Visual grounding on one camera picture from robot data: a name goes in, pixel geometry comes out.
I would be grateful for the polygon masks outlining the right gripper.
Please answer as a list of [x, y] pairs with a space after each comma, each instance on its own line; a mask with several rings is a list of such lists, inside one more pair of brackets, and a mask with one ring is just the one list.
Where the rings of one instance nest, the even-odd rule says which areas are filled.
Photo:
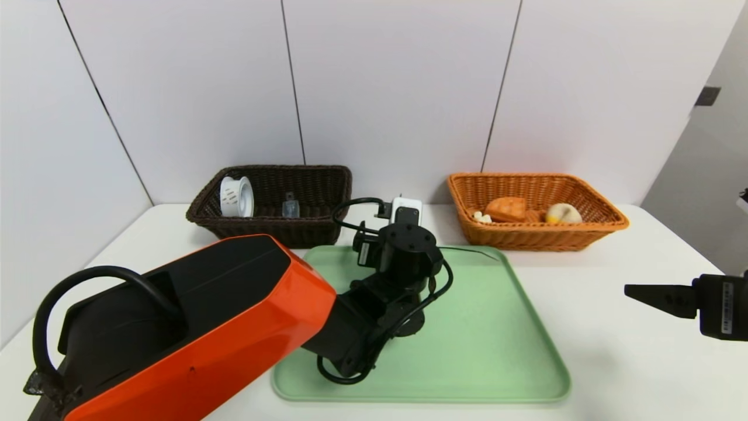
[[628, 284], [624, 294], [677, 318], [694, 319], [698, 309], [703, 336], [747, 341], [746, 274], [703, 274], [692, 286]]

